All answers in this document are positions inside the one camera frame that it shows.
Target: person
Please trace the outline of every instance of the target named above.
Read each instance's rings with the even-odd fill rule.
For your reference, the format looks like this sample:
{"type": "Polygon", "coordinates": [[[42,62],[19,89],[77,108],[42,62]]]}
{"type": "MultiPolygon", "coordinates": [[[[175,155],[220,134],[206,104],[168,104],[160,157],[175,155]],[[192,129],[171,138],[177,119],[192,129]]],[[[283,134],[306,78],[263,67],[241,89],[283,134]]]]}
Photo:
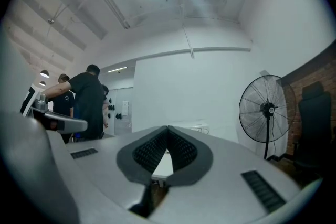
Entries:
{"type": "Polygon", "coordinates": [[[103,138],[104,134],[105,134],[105,129],[109,127],[109,123],[108,123],[108,107],[110,105],[109,101],[107,100],[107,95],[109,94],[109,88],[107,88],[105,85],[102,85],[103,87],[103,91],[104,91],[104,102],[103,102],[103,122],[104,122],[104,126],[103,126],[103,132],[101,134],[100,139],[103,138]]]}
{"type": "Polygon", "coordinates": [[[103,87],[98,75],[99,67],[89,65],[85,73],[81,73],[69,81],[55,85],[44,92],[48,99],[59,96],[69,90],[76,94],[74,117],[88,122],[88,128],[76,134],[74,142],[98,139],[103,131],[102,106],[104,101],[103,87]]]}
{"type": "MultiPolygon", "coordinates": [[[[70,78],[66,74],[61,74],[58,78],[58,83],[64,83],[69,81],[70,78]]],[[[73,107],[74,107],[74,95],[70,91],[66,91],[65,93],[56,96],[54,98],[49,99],[54,103],[53,111],[58,114],[62,114],[68,117],[73,118],[73,107]]],[[[61,134],[64,143],[68,143],[71,137],[71,134],[61,134]]]]}

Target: ceiling light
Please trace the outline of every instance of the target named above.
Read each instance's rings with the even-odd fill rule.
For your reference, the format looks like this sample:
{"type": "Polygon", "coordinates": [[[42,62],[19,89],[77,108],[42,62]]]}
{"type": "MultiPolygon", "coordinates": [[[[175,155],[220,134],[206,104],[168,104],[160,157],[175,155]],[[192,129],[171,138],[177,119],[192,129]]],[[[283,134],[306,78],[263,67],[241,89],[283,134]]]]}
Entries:
{"type": "Polygon", "coordinates": [[[120,71],[120,70],[125,69],[125,68],[127,68],[127,67],[122,67],[122,68],[114,69],[114,70],[108,71],[108,73],[115,72],[115,71],[120,71]]]}
{"type": "Polygon", "coordinates": [[[49,72],[47,70],[42,70],[40,72],[40,75],[45,78],[49,78],[49,72]]]}

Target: doorway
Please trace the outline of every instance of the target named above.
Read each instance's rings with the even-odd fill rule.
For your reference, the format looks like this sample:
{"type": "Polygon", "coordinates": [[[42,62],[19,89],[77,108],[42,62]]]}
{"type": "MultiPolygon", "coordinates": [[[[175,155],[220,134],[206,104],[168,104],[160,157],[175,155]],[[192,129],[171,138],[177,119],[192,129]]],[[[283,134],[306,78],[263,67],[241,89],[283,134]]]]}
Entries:
{"type": "Polygon", "coordinates": [[[111,99],[114,110],[109,111],[109,127],[105,130],[106,134],[123,135],[132,132],[132,97],[132,87],[109,90],[107,100],[111,99]],[[121,114],[121,119],[115,117],[117,114],[121,114]]]}

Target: white wall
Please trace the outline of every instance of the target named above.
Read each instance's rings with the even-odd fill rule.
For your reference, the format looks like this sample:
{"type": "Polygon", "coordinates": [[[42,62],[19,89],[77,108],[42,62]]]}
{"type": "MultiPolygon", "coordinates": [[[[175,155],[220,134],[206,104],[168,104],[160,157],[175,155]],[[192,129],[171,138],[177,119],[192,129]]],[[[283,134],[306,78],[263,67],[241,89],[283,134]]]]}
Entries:
{"type": "MultiPolygon", "coordinates": [[[[196,50],[246,49],[251,41],[238,24],[214,19],[185,19],[185,30],[196,50]]],[[[109,33],[99,46],[88,48],[69,68],[73,76],[89,64],[99,68],[131,59],[188,51],[189,46],[179,20],[145,25],[109,33]]]]}
{"type": "Polygon", "coordinates": [[[134,86],[135,67],[128,67],[118,72],[105,73],[99,76],[102,84],[109,90],[130,88],[134,86]]]}
{"type": "Polygon", "coordinates": [[[0,110],[19,112],[34,80],[34,72],[10,44],[0,26],[0,110]]]}
{"type": "Polygon", "coordinates": [[[336,38],[325,0],[245,0],[239,20],[271,74],[285,76],[336,38]]]}
{"type": "Polygon", "coordinates": [[[132,131],[203,120],[210,134],[238,142],[240,97],[262,69],[250,52],[204,51],[136,63],[132,131]]]}

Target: standing fan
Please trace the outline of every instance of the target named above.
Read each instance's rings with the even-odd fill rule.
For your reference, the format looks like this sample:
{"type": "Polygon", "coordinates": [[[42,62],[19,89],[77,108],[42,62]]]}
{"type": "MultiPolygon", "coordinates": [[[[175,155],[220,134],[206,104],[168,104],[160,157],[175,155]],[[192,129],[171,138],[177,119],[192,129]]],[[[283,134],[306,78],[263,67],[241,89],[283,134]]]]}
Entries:
{"type": "Polygon", "coordinates": [[[268,143],[282,137],[291,127],[296,101],[291,86],[278,76],[262,76],[245,89],[239,103],[239,120],[253,140],[268,143]]]}

